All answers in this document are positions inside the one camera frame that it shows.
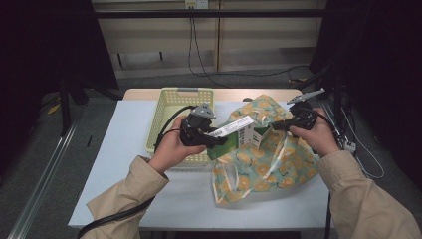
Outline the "pale yellow plastic basket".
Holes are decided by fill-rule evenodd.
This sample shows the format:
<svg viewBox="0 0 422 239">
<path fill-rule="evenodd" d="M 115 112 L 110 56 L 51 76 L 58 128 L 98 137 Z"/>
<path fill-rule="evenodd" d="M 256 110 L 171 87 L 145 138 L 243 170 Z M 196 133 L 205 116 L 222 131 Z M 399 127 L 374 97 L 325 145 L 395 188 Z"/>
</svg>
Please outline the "pale yellow plastic basket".
<svg viewBox="0 0 422 239">
<path fill-rule="evenodd" d="M 158 134 L 167 121 L 183 107 L 199 106 L 207 103 L 214 110 L 214 91 L 208 88 L 163 88 L 155 107 L 145 149 L 154 155 L 154 145 Z"/>
</svg>

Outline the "person's right hand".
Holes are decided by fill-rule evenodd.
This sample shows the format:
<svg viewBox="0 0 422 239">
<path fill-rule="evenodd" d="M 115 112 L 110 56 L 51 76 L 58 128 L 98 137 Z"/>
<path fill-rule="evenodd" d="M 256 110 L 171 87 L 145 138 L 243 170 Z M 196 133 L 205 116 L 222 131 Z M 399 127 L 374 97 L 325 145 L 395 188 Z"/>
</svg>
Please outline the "person's right hand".
<svg viewBox="0 0 422 239">
<path fill-rule="evenodd" d="M 316 123 L 310 130 L 291 126 L 290 132 L 301 137 L 320 157 L 339 151 L 330 125 L 321 117 L 316 118 Z"/>
</svg>

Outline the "white wall socket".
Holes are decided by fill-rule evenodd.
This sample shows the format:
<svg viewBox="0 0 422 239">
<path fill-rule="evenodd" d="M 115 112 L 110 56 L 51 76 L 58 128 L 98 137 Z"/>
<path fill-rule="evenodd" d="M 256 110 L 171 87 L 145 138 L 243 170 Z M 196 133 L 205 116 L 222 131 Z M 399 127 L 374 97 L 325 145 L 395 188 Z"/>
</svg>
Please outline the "white wall socket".
<svg viewBox="0 0 422 239">
<path fill-rule="evenodd" d="M 185 0 L 186 9 L 208 9 L 208 0 Z"/>
</svg>

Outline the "orange print cloth bag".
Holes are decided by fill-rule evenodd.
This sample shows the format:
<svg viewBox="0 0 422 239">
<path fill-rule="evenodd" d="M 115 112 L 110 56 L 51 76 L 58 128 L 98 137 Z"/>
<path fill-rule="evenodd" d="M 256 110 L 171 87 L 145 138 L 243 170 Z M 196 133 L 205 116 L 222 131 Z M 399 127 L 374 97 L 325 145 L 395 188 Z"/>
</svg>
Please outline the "orange print cloth bag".
<svg viewBox="0 0 422 239">
<path fill-rule="evenodd" d="M 307 182 L 317 175 L 319 156 L 301 138 L 271 124 L 293 117 L 287 109 L 267 95 L 261 95 L 234 110 L 233 122 L 250 116 L 255 127 L 271 128 L 264 144 L 256 149 L 252 142 L 219 158 L 212 169 L 215 202 L 229 204 L 252 192 L 269 192 Z"/>
</svg>

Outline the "white table mat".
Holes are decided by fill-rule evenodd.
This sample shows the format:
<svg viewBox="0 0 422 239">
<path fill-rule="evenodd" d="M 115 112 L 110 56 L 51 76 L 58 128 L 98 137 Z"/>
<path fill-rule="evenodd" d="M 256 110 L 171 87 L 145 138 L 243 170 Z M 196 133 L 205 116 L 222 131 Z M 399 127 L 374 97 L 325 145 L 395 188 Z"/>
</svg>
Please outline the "white table mat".
<svg viewBox="0 0 422 239">
<path fill-rule="evenodd" d="M 147 155 L 146 140 L 156 102 L 120 101 L 69 225 L 93 221 L 87 203 L 127 176 L 138 155 Z M 174 168 L 170 182 L 157 194 L 140 221 L 151 231 L 278 231 L 325 226 L 328 191 L 321 178 L 271 192 L 253 192 L 228 205 L 217 204 L 211 168 Z"/>
</svg>

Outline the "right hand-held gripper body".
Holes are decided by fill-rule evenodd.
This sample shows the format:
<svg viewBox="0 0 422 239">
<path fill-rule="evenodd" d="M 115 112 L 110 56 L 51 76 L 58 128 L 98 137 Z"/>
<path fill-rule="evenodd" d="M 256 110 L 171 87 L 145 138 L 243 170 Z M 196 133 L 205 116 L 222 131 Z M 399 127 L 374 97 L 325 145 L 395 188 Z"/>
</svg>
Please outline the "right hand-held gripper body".
<svg viewBox="0 0 422 239">
<path fill-rule="evenodd" d="M 290 112 L 293 114 L 293 117 L 288 119 L 289 125 L 294 125 L 306 130 L 312 129 L 317 121 L 317 113 L 313 110 L 313 107 L 308 102 L 308 99 L 324 92 L 325 89 L 321 88 L 317 91 L 295 96 L 289 100 L 288 105 L 292 105 L 290 107 Z"/>
</svg>

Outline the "tall green and white box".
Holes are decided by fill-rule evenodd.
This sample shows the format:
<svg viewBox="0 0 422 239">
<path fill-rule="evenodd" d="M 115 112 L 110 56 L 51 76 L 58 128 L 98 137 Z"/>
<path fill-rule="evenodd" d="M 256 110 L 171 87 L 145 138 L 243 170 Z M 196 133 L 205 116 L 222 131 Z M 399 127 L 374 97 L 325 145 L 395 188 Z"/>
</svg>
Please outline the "tall green and white box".
<svg viewBox="0 0 422 239">
<path fill-rule="evenodd" d="M 245 116 L 233 122 L 226 123 L 209 135 L 217 139 L 226 139 L 221 145 L 215 145 L 207 150 L 207 155 L 211 160 L 229 153 L 241 146 L 249 144 L 254 134 L 254 121 L 250 116 Z"/>
</svg>

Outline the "black metal stand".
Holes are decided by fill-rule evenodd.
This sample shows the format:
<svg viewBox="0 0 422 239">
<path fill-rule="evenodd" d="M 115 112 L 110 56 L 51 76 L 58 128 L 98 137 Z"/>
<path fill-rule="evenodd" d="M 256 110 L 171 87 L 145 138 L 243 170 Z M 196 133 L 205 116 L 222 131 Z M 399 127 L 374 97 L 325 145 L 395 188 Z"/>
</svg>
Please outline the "black metal stand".
<svg viewBox="0 0 422 239">
<path fill-rule="evenodd" d="M 85 89 L 93 89 L 94 91 L 114 101 L 120 101 L 122 99 L 122 95 L 113 93 L 111 90 L 101 87 L 99 84 L 95 84 L 79 76 L 62 77 L 60 80 L 59 90 L 62 113 L 61 136 L 64 136 L 70 130 L 72 125 L 69 97 L 72 97 L 77 105 L 84 105 L 89 100 Z"/>
</svg>

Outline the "person's left hand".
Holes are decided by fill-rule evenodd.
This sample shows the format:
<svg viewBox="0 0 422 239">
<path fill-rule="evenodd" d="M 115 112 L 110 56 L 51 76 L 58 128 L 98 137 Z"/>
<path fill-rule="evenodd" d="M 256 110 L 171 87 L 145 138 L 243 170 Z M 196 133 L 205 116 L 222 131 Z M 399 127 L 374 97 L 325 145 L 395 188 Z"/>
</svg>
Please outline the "person's left hand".
<svg viewBox="0 0 422 239">
<path fill-rule="evenodd" d="M 157 151 L 148 163 L 159 174 L 179 163 L 186 157 L 203 152 L 205 145 L 185 146 L 180 140 L 180 127 L 185 116 L 177 117 L 170 131 L 163 137 Z"/>
</svg>

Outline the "black horizontal bar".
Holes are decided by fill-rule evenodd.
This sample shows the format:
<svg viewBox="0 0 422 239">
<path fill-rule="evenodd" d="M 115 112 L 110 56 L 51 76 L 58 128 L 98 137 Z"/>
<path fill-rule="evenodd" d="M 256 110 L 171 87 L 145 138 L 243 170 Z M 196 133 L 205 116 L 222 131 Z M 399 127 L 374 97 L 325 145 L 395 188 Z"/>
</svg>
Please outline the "black horizontal bar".
<svg viewBox="0 0 422 239">
<path fill-rule="evenodd" d="M 325 10 L 102 10 L 95 15 L 101 19 L 129 19 L 129 18 L 311 18 L 323 17 Z"/>
</svg>

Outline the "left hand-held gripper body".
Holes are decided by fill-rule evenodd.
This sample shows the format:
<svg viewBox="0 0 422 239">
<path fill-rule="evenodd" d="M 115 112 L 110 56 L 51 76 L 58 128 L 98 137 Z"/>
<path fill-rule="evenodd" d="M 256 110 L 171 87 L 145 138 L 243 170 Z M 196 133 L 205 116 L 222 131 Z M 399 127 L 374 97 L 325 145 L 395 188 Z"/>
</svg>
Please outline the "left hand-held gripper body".
<svg viewBox="0 0 422 239">
<path fill-rule="evenodd" d="M 180 139 L 185 146 L 215 146 L 216 139 L 207 135 L 212 127 L 215 114 L 207 103 L 195 107 L 191 113 L 182 121 Z"/>
</svg>

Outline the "green and white cube box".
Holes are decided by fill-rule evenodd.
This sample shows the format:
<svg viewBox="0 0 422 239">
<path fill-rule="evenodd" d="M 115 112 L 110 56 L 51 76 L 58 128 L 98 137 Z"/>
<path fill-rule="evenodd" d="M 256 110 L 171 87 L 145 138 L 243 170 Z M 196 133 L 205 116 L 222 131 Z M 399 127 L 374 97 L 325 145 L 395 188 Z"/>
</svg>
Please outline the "green and white cube box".
<svg viewBox="0 0 422 239">
<path fill-rule="evenodd" d="M 253 138 L 252 138 L 252 146 L 256 149 L 259 149 L 263 144 L 266 138 L 268 137 L 271 128 L 267 127 L 255 127 Z"/>
</svg>

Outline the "black curtain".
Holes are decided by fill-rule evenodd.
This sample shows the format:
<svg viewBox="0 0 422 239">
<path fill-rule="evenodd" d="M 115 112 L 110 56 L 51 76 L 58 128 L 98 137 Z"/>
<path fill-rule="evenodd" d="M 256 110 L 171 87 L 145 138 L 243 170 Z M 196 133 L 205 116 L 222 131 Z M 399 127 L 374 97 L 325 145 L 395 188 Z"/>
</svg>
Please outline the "black curtain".
<svg viewBox="0 0 422 239">
<path fill-rule="evenodd" d="M 0 170 L 35 125 L 43 95 L 67 79 L 115 89 L 92 0 L 0 0 Z"/>
<path fill-rule="evenodd" d="M 337 66 L 349 94 L 399 168 L 422 190 L 422 0 L 326 0 L 314 73 L 334 57 L 354 21 L 356 35 Z"/>
</svg>

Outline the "metal floor rail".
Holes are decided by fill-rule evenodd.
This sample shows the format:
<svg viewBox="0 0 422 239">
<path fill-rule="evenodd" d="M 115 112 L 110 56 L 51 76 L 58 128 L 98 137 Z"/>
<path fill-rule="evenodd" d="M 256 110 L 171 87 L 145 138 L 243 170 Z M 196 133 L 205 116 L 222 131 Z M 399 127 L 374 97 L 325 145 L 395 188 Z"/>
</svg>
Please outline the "metal floor rail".
<svg viewBox="0 0 422 239">
<path fill-rule="evenodd" d="M 49 158 L 41 178 L 38 180 L 34 191 L 18 216 L 7 239 L 26 239 L 29 229 L 34 222 L 53 177 L 75 134 L 78 124 L 79 122 L 77 120 L 73 122 L 71 126 L 65 130 L 65 133 L 59 137 L 57 145 Z"/>
</svg>

